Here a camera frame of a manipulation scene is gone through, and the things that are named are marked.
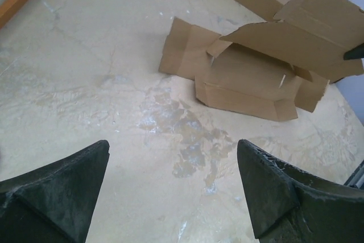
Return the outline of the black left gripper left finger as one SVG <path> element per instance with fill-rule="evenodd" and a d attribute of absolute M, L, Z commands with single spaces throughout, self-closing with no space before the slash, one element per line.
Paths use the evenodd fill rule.
<path fill-rule="evenodd" d="M 100 140 L 1 182 L 1 242 L 85 242 L 109 161 Z"/>

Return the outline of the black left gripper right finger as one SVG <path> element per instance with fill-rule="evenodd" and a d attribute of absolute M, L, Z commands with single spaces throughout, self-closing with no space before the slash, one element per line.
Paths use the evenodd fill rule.
<path fill-rule="evenodd" d="M 237 161 L 260 242 L 363 242 L 363 189 L 314 176 L 245 139 Z"/>

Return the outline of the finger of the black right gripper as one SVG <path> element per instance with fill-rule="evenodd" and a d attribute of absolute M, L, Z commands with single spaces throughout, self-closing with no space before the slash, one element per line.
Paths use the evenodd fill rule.
<path fill-rule="evenodd" d="M 364 43 L 344 53 L 344 60 L 355 60 L 364 58 Z"/>

